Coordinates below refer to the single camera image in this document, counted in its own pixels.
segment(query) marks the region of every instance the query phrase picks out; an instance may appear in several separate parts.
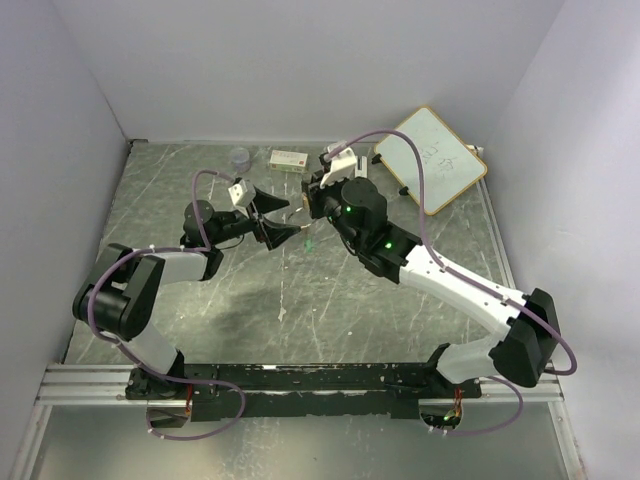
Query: wire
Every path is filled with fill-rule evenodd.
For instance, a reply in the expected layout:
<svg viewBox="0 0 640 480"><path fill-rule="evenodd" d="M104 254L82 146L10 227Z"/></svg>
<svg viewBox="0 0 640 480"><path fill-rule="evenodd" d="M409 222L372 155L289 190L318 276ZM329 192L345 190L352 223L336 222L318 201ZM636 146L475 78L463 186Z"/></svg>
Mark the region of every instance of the wire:
<svg viewBox="0 0 640 480"><path fill-rule="evenodd" d="M515 302L514 300L507 298L504 299L502 294L494 291L493 289L483 285L482 283L474 280L473 278L470 278L468 276L466 276L465 274L458 272L457 270L455 270L454 268L449 267L448 265L445 265L445 263L442 261L442 259L438 256L438 254L436 253L436 251L433 249L433 245L431 244L431 241L429 239L429 235L427 234L427 229L426 229L426 213L424 211L424 193L425 193L425 186L424 186L424 170L422 168L422 159L420 157L420 152L418 151L418 147L416 147L416 144L413 142L413 140L411 140L411 138L409 138L406 134L398 131L398 130L393 130L393 129L380 129L380 130L374 130L368 133L365 133L363 135L360 135L352 140L349 140L346 143L342 143L341 145L339 145L338 147L334 148L333 150L331 150L331 152L329 152L326 156L327 160L332 159L333 157L335 157L338 153L340 153L341 151L343 151L346 148L349 148L351 145L353 145L354 143L357 143L367 137L373 136L373 135L380 135L380 134L387 134L387 135L394 135L396 137L401 138L402 140L404 140L409 147L411 148L411 150L413 151L413 154L416 158L416 162L418 165L418 183L420 186L420 212L418 214L418 218L419 218L419 223L420 223L420 238L422 240L422 244L424 245L424 247L427 249L427 252L429 253L429 256L431 257L431 259L433 260L433 262L438 265L443 271L445 272L449 272L451 275L453 275L454 277L462 280L463 282L466 282L467 284L483 291L484 293L487 293L489 295L491 295L492 297L499 299L501 302L506 303L507 305L516 308L517 310L519 310L520 312L524 313L526 316L528 316L529 318L531 318L534 322L536 322L538 325L540 325L540 327L542 327L547 333L549 333L549 335L551 335L551 337L557 341L562 348L565 350L565 352L567 352L567 355L569 356L569 360L571 362L569 368L567 370L556 370L554 368L551 369L545 369L545 373L551 373L551 374L555 374L555 375L572 375L575 373L575 371L578 369L578 360L573 352L573 350L571 349L571 347L569 346L569 344L564 340L564 338L562 338L562 336L560 336L560 334L553 328L551 327L547 322L545 322L540 316L538 316L536 313L532 312L530 309L528 309L527 307L520 305L519 303ZM491 432L495 432L496 430L500 430L501 428L507 427L508 425L511 425L513 422L515 422L520 415L522 414L522 409L524 407L524 400L522 399L522 395L520 394L520 392L518 391L518 389L509 381L507 380L503 380L500 379L498 377L488 377L491 380L494 380L498 383L502 383L504 385L506 385L507 387L509 387L511 390L514 391L514 393L516 394L516 396L518 397L518 410L516 411L516 413L508 420L506 420L503 423L500 423L494 427L488 427L488 428L484 428L481 430L473 430L470 432L452 432L450 435L454 435L454 436L471 436L471 435L480 435L480 434L484 434L484 433L491 433Z"/></svg>
<svg viewBox="0 0 640 480"><path fill-rule="evenodd" d="M187 402L184 407L184 413L191 415L191 399L193 398L193 385L187 385Z"/></svg>
<svg viewBox="0 0 640 480"><path fill-rule="evenodd" d="M240 238L240 241L238 243L234 243L233 245L231 245L229 247L219 248L218 250L231 250L232 248L236 248L242 242L244 242L244 235L242 235L242 237Z"/></svg>
<svg viewBox="0 0 640 480"><path fill-rule="evenodd" d="M289 215L285 217L285 222L288 222L291 219L291 217L293 217L296 213L301 212L302 210L304 210L304 208L302 207L296 208L293 212L291 212Z"/></svg>
<svg viewBox="0 0 640 480"><path fill-rule="evenodd" d="M571 349L571 347L569 346L569 344L565 341L564 338L562 338L562 336L560 336L560 334L553 327L551 327L540 316L538 316L536 313L529 310L527 307L520 305L519 303L517 303L516 301L510 298L507 298L506 300L504 300L502 294L499 291L495 291L492 288L489 288L488 286L483 285L482 283L474 280L473 278L470 278L465 274L458 272L454 268L449 267L448 265L445 265L445 263L442 261L442 259L438 256L436 251L433 249L433 245L429 240L429 236L427 235L427 229L425 226L426 213L424 211L424 208L425 208L424 207L424 193L425 193L424 170L422 168L422 160L420 158L420 153L418 152L418 147L416 147L416 144L413 143L413 140L411 140L411 138L409 138L404 133L399 132L398 130L392 130L392 129L374 130L372 132L360 135L346 143L343 143L339 147L336 147L335 149L333 149L331 152L327 154L327 159L331 159L335 157L338 153L340 153L345 148L350 147L354 143L357 143L364 138L370 137L372 135L380 135L385 133L388 135L395 135L397 137L400 137L402 140L407 142L409 144L409 147L413 151L414 156L416 157L416 162L418 164L418 182L420 185L420 213L418 215L418 218L420 221L420 237L422 239L422 244L429 252L429 256L431 257L433 262L444 271L451 273L451 275L453 275L454 277L462 280L463 282L468 283L469 285L483 291L484 293L487 293L488 295L491 295L492 297L502 302L505 302L507 305L514 307L515 309L519 310L520 312L524 313L526 316L531 318L538 325L540 325L540 327L542 327L555 341L557 341L562 346L565 352L567 352L567 355L569 356L569 360L571 362L571 365L567 370L546 369L545 373L551 373L555 375L565 375L565 376L573 375L578 369L578 360L576 359L576 356L573 350Z"/></svg>
<svg viewBox="0 0 640 480"><path fill-rule="evenodd" d="M224 425L222 425L221 427L211 432L203 433L202 435L193 435L189 437L179 437L176 435L164 435L158 432L155 428L153 428L153 426L151 425L151 418L147 413L147 427L148 427L149 433L161 439L175 440L175 441L182 441L182 442L191 441L191 440L201 440L203 438L212 437L214 435L224 432L225 430L231 428L233 425L238 423L247 405L247 398L245 393L242 391L240 387L238 387L234 383L225 382L223 380L213 380L213 379L204 380L204 379L194 379L194 378L173 377L170 375L165 375L163 373L160 373L154 370L153 368L149 367L148 365L145 365L132 352L127 350L127 348L122 344L122 342L118 338L109 337L104 335L102 332L100 332L100 329L96 325L95 303L96 303L96 297L98 296L98 292L100 292L100 290L102 289L104 284L109 280L111 275L113 275L116 271L118 271L128 261L132 260L133 258L139 255L149 255L154 253L167 253L167 252L206 253L211 251L211 242L209 242L209 239L207 238L207 234L204 229L204 223L202 221L202 217L200 216L200 208L198 207L198 198L197 198L197 192L196 192L198 178L204 173L218 176L229 182L233 182L233 178L225 173L221 173L216 170L200 170L196 172L196 174L193 176L193 180L191 182L191 201L193 204L193 211L196 217L196 223L198 224L198 230L200 231L200 236L202 237L202 241L205 244L205 246L197 247L197 248L183 248L183 247L155 248L153 246L150 246L150 248L134 250L133 252L123 256L121 259L119 259L117 262L111 265L111 267L109 267L104 272L104 274L95 283L91 293L89 294L89 302L87 304L87 323L89 324L89 328L91 329L93 334L96 337L100 338L101 340L104 340L105 342L111 343L114 346L116 346L129 360L131 360L141 370L144 370L150 375L153 375L157 378L160 378L161 380L165 380L168 382L180 383L180 384L186 384L186 385L190 385L190 384L191 385L218 385L220 387L229 388L231 390L238 392L238 395L240 395L240 407L238 408L238 412L236 413L236 416L231 420L229 420Z"/></svg>
<svg viewBox="0 0 640 480"><path fill-rule="evenodd" d="M460 387L456 387L453 408L455 410L456 416L462 416L462 389Z"/></svg>

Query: white enclosure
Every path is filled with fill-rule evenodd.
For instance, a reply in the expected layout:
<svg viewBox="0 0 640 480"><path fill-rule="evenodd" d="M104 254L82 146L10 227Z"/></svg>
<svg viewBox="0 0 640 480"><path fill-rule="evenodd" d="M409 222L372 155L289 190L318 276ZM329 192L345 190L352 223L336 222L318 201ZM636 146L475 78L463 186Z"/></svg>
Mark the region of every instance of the white enclosure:
<svg viewBox="0 0 640 480"><path fill-rule="evenodd" d="M126 139L333 141L424 104L486 147L518 287L554 296L590 478L634 478L638 25L633 0L3 2L0 478L64 353Z"/></svg>

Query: gray marble surface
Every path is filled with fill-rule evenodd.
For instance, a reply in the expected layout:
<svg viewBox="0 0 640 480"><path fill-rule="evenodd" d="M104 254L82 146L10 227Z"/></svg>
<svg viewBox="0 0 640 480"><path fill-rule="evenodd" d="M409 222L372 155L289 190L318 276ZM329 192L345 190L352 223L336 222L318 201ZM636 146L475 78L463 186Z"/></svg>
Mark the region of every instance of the gray marble surface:
<svg viewBox="0 0 640 480"><path fill-rule="evenodd" d="M231 146L136 143L118 188L102 245L174 246L182 235L191 177L198 169L230 171ZM319 165L319 146L247 147L253 165L245 174L259 188L301 206L300 174L268 168L272 149L309 153ZM368 146L359 154L371 154ZM416 232L418 207L398 195L396 180L383 165L369 178L389 200L389 218ZM203 178L200 198L216 209L231 209L224 181ZM291 222L304 224L304 212ZM491 239L489 218L476 186L427 219L435 247L466 268L504 283ZM304 247L311 240L312 250ZM431 295L369 274L342 246L326 221L289 239L272 252L252 237L225 252L216 277L164 287L153 321L188 362L307 363L425 361L443 342L476 340L485 331ZM127 363L117 350L78 322L66 363Z"/></svg>

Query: small whiteboard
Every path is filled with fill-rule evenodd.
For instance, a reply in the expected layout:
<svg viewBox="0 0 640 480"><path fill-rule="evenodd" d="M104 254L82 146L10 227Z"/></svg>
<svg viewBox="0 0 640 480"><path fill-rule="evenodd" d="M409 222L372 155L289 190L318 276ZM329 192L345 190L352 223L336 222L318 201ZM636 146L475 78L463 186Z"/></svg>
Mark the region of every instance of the small whiteboard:
<svg viewBox="0 0 640 480"><path fill-rule="evenodd" d="M435 215L487 173L487 166L429 107L422 107L396 128L413 140L422 157L425 212ZM420 203L418 166L407 143L388 135L376 147L382 162L409 195Z"/></svg>

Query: clear plastic cup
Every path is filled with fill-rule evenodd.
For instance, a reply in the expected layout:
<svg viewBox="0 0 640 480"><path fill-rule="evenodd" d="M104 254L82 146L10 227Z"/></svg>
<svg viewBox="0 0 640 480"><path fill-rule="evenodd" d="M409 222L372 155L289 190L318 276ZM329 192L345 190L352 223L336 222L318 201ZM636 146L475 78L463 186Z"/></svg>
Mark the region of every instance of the clear plastic cup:
<svg viewBox="0 0 640 480"><path fill-rule="evenodd" d="M244 173L251 168L251 156L249 150L236 147L229 152L229 161L236 173Z"/></svg>

